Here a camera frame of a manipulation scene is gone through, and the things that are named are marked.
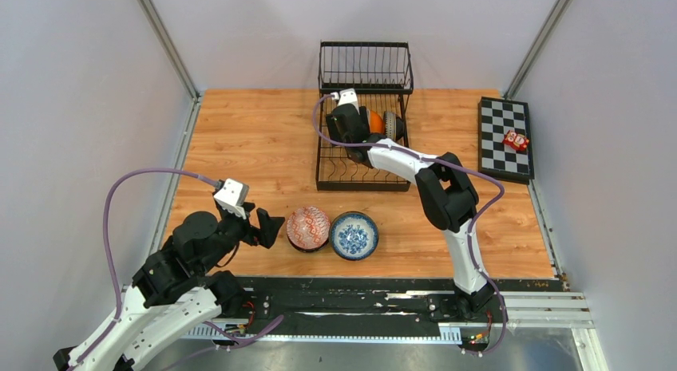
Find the white orange bowl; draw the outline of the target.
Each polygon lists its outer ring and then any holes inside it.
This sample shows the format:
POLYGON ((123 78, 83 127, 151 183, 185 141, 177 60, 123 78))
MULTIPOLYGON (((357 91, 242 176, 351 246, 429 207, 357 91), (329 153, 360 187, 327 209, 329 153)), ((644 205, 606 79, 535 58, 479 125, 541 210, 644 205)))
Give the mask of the white orange bowl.
POLYGON ((385 121, 378 112, 375 112, 374 110, 368 111, 368 125, 371 133, 385 134, 385 121))

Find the black cream patterned bowl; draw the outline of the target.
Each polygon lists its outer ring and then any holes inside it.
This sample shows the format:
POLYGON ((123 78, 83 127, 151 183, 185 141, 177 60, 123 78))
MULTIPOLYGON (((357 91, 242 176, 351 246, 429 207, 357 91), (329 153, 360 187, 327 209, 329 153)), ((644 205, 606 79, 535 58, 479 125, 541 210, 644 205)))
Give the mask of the black cream patterned bowl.
POLYGON ((384 132, 387 138, 395 142, 403 138, 405 125, 404 121, 397 113, 385 111, 382 114, 382 119, 384 123, 384 132))

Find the black wire dish rack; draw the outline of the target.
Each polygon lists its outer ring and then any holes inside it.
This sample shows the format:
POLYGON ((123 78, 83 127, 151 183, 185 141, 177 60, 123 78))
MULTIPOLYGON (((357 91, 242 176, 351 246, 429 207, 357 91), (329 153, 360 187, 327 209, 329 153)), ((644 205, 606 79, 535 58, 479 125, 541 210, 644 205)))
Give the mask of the black wire dish rack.
POLYGON ((409 144, 406 109, 414 91, 408 43, 321 41, 318 87, 339 93, 319 106, 315 169, 320 191, 407 191, 410 182, 372 168, 358 144, 387 137, 409 144))

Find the blue floral bowl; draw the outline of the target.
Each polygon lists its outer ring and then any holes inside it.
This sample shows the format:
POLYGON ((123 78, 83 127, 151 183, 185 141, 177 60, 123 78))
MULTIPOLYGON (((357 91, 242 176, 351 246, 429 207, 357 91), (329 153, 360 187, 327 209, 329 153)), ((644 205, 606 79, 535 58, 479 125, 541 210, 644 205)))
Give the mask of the blue floral bowl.
POLYGON ((336 255, 349 261, 360 261, 371 256, 378 247, 379 232, 376 223, 360 211, 338 215, 331 223, 329 244, 336 255))

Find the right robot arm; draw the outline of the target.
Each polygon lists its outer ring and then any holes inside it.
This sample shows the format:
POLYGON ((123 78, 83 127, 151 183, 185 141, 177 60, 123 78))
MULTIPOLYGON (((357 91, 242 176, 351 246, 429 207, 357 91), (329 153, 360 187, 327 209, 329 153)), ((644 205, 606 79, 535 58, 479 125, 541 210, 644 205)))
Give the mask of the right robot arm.
POLYGON ((400 176, 417 187, 428 221, 442 231, 453 261, 456 310, 476 321, 488 309, 493 289, 483 276, 477 233, 471 227, 479 196, 453 153, 431 156, 372 133, 366 109, 340 105, 325 116, 333 144, 343 146, 354 162, 400 176))

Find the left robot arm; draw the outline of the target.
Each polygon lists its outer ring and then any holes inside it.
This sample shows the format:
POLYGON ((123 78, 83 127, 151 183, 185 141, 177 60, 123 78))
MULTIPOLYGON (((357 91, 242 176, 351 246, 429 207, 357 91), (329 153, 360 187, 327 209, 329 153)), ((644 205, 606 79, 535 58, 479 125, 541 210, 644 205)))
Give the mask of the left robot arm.
POLYGON ((58 350, 59 370, 141 370, 167 345, 219 315, 238 316, 249 301, 229 270, 210 270, 241 243, 271 248, 285 223, 263 208, 259 226, 222 210, 197 211, 176 227, 163 247, 133 275, 113 311, 80 345, 58 350))

